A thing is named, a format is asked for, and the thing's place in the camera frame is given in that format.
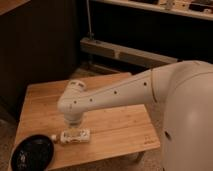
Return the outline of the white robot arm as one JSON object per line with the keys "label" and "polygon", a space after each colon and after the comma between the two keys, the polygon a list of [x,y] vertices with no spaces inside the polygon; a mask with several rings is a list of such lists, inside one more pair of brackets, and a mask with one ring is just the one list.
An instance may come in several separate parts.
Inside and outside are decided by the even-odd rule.
{"label": "white robot arm", "polygon": [[86,112],[129,105],[150,106],[162,117],[164,171],[213,171],[213,64],[188,60],[152,68],[88,90],[68,82],[57,102],[71,127]]}

